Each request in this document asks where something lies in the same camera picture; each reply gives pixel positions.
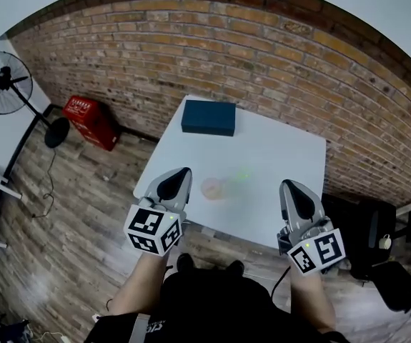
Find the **shoe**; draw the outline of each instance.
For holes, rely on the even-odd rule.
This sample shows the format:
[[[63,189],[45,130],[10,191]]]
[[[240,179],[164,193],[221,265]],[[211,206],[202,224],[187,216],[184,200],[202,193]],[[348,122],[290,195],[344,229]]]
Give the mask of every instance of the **shoe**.
[[[177,271],[178,272],[185,272],[194,269],[196,266],[194,265],[194,261],[192,257],[188,253],[181,254],[177,259]]]
[[[240,260],[236,260],[226,268],[226,271],[234,276],[242,277],[245,272],[245,265]]]

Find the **fan grille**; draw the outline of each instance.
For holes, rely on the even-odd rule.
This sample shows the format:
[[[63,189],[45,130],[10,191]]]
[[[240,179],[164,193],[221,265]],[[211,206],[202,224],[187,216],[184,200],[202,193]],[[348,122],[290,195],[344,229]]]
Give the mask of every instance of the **fan grille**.
[[[10,68],[12,79],[27,76],[26,79],[13,83],[13,85],[26,100],[29,100],[32,95],[32,77],[29,69],[27,69],[26,65],[16,56],[0,51],[0,73],[1,69],[5,66]],[[24,102],[20,100],[13,89],[0,89],[0,114],[13,113],[20,110],[23,106]]]

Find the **brick wall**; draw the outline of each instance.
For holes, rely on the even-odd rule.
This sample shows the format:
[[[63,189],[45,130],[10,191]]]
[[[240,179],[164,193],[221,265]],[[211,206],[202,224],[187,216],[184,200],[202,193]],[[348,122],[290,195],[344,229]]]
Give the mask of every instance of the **brick wall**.
[[[411,59],[321,0],[61,0],[8,33],[55,104],[161,136],[186,94],[327,139],[325,192],[411,200]]]

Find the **person's arm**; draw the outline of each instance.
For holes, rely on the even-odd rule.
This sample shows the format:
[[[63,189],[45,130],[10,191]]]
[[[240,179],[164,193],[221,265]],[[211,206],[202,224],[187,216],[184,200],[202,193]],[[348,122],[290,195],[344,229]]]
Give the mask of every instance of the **person's arm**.
[[[110,302],[110,314],[151,314],[159,301],[168,258],[169,253],[163,257],[143,253],[130,277]]]
[[[307,320],[320,333],[335,330],[335,310],[319,272],[302,276],[291,263],[291,313]]]

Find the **red crate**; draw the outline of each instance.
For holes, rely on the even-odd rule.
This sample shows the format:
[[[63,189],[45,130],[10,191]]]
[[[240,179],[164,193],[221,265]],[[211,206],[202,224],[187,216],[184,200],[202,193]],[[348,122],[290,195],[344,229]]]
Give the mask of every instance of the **red crate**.
[[[62,113],[87,141],[108,151],[114,148],[121,130],[102,103],[73,96]]]

